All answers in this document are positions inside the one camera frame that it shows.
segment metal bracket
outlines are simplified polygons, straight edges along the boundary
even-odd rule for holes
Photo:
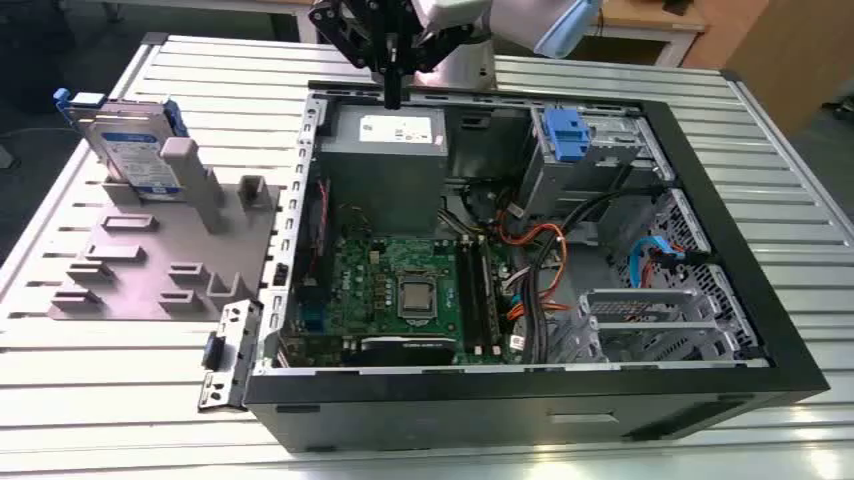
[[[252,370],[252,355],[262,320],[262,304],[252,300],[223,308],[219,328],[204,346],[202,366],[207,370],[199,395],[199,412],[244,412],[243,394]]]

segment label sticker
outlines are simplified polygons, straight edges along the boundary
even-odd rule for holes
[[[430,118],[366,115],[359,121],[359,141],[432,143]]]
[[[175,173],[160,158],[160,142],[144,133],[102,133],[110,157],[128,183],[142,192],[171,194],[180,191]]]

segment blue latch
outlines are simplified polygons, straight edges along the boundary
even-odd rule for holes
[[[562,163],[581,161],[590,148],[590,128],[578,110],[547,108],[546,131],[555,146],[555,158]]]

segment wire bundle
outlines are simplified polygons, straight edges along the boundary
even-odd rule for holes
[[[525,279],[525,283],[522,285],[522,302],[523,308],[526,312],[526,326],[530,328],[529,337],[531,341],[525,342],[525,350],[522,352],[522,360],[529,363],[546,363],[547,362],[547,345],[549,345],[549,330],[546,326],[546,314],[543,305],[541,304],[539,294],[538,294],[538,284],[539,284],[539,270],[542,268],[543,262],[546,261],[546,257],[549,256],[549,251],[551,250],[555,240],[559,238],[562,243],[565,241],[565,235],[569,233],[578,224],[585,220],[590,212],[594,209],[610,202],[611,200],[630,196],[630,195],[661,195],[669,187],[666,186],[654,186],[654,187],[642,187],[642,188],[625,188],[622,190],[615,190],[611,192],[602,193],[595,197],[590,198],[582,204],[575,207],[570,215],[563,220],[561,224],[559,230],[553,232],[553,235],[547,236],[546,243],[539,249],[537,258],[531,263],[531,268],[527,273],[527,277]]]

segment slotted aluminum table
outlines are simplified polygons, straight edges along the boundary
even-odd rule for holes
[[[306,82],[359,81],[366,73],[323,45],[178,36],[154,43],[136,52],[112,95],[170,94],[220,181],[260,174],[287,187]],[[502,90],[670,103],[833,389],[677,442],[291,455],[250,414],[196,413],[212,323],[47,318],[63,272],[108,201],[104,167],[82,143],[0,271],[0,473],[854,476],[853,229],[750,93],[699,70],[513,57],[498,58],[497,70]],[[194,470],[171,470],[179,467]]]

